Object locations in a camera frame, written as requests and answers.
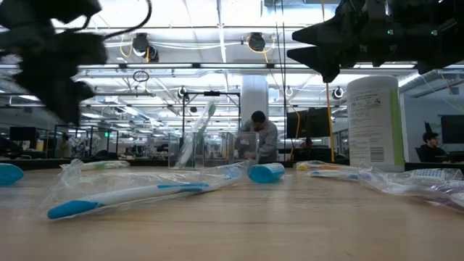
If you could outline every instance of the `white canister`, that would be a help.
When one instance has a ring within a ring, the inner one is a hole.
[[[350,165],[404,171],[398,80],[392,76],[354,80],[347,86],[347,101]]]

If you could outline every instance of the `man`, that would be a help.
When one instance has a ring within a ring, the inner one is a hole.
[[[444,162],[446,161],[446,152],[438,147],[437,133],[424,133],[422,139],[425,142],[420,147],[420,152],[425,162]]]
[[[277,161],[277,127],[274,123],[266,119],[264,112],[256,111],[252,114],[252,119],[248,120],[240,129],[242,132],[258,132],[260,135],[259,155],[260,161]],[[245,152],[244,156],[248,159],[256,157],[255,152]]]
[[[58,158],[63,158],[63,159],[71,158],[70,137],[66,133],[63,133],[61,144],[59,144],[58,146],[59,146]]]

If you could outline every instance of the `wooden table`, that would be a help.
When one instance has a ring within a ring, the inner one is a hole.
[[[29,171],[15,187],[0,188],[0,259],[464,260],[464,214],[287,173],[278,184],[243,181],[49,222],[34,212],[57,171]]]

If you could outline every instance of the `dark hair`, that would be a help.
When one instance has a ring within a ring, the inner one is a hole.
[[[427,142],[428,140],[431,140],[436,137],[438,137],[438,133],[424,133],[422,135],[423,142]]]
[[[252,121],[253,123],[263,123],[266,121],[266,115],[264,115],[264,112],[261,111],[253,112]]]

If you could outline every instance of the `clear plastic box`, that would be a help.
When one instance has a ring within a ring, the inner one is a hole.
[[[254,155],[258,160],[259,139],[257,133],[206,133],[198,137],[198,133],[186,133],[184,139],[191,142],[191,149],[181,155],[182,136],[169,134],[169,168],[198,170],[205,167],[217,167],[242,162],[247,159],[244,152]]]

